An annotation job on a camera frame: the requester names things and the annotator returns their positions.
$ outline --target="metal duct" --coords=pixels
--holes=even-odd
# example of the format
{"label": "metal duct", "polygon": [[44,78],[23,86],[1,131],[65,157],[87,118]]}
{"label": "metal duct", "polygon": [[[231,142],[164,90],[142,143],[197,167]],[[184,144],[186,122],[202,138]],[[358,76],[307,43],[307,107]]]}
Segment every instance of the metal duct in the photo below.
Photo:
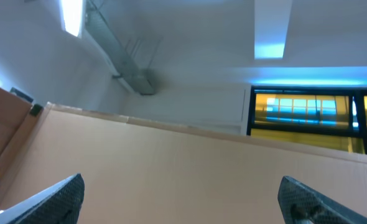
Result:
{"label": "metal duct", "polygon": [[146,73],[140,71],[135,61],[109,29],[106,20],[91,0],[86,2],[85,29],[108,55],[121,78],[134,91],[142,95],[153,95],[155,93],[155,89],[149,82],[149,77]]}

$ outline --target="ventilation duct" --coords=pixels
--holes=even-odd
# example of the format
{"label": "ventilation duct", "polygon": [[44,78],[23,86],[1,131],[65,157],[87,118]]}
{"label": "ventilation duct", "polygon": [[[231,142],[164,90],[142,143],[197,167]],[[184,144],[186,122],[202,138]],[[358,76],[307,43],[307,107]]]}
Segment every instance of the ventilation duct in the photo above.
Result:
{"label": "ventilation duct", "polygon": [[91,0],[86,3],[85,29],[105,52],[109,66],[119,73],[118,78],[123,78],[135,92],[142,95],[155,93],[147,73],[141,72]]}

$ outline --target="window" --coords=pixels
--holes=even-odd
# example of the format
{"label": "window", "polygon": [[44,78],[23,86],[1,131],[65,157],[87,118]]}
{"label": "window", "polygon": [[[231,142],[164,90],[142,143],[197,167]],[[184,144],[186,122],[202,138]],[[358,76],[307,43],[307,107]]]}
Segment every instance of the window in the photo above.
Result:
{"label": "window", "polygon": [[367,89],[252,86],[248,135],[367,154]]}

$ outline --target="white wall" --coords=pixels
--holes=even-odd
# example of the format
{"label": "white wall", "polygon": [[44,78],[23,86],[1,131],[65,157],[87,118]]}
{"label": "white wall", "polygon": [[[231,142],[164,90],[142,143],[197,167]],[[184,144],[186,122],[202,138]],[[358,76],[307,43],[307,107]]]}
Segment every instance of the white wall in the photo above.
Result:
{"label": "white wall", "polygon": [[246,134],[249,94],[246,85],[163,88],[154,96],[129,95],[122,114]]}
{"label": "white wall", "polygon": [[84,40],[63,32],[41,1],[0,1],[0,80],[41,105],[118,113],[126,90]]}

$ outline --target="window frame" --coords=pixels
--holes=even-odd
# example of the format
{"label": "window frame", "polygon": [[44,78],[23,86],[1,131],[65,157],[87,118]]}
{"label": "window frame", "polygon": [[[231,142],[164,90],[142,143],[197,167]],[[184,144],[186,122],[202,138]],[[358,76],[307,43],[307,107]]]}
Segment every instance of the window frame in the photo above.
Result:
{"label": "window frame", "polygon": [[[347,96],[348,97],[348,129],[334,129],[328,126],[309,126],[292,124],[256,124],[255,108],[257,94],[280,94],[280,95],[323,95],[323,96]],[[297,133],[322,134],[331,136],[341,136],[350,138],[360,138],[363,140],[365,154],[367,154],[367,122],[365,110],[365,96],[367,88],[341,88],[341,87],[301,87],[301,86],[251,86],[247,135],[251,135],[251,129],[265,129],[273,131],[287,131]],[[358,129],[353,128],[353,101],[356,105],[356,117]]]}

